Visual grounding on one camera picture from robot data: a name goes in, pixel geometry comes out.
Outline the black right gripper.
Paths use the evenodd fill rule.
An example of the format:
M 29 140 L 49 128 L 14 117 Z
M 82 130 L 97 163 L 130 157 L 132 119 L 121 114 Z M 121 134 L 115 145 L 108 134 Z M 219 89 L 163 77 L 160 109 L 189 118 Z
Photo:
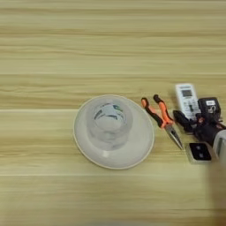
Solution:
M 197 121 L 197 126 L 194 129 L 196 122 L 192 119 L 188 119 L 185 114 L 180 110 L 174 110 L 173 116 L 175 121 L 180 124 L 184 131 L 187 133 L 193 133 L 194 136 L 202 142 L 207 142 L 209 145 L 213 145 L 215 141 L 216 134 L 220 131 L 226 130 L 226 126 L 215 120 L 208 120 L 201 117 Z

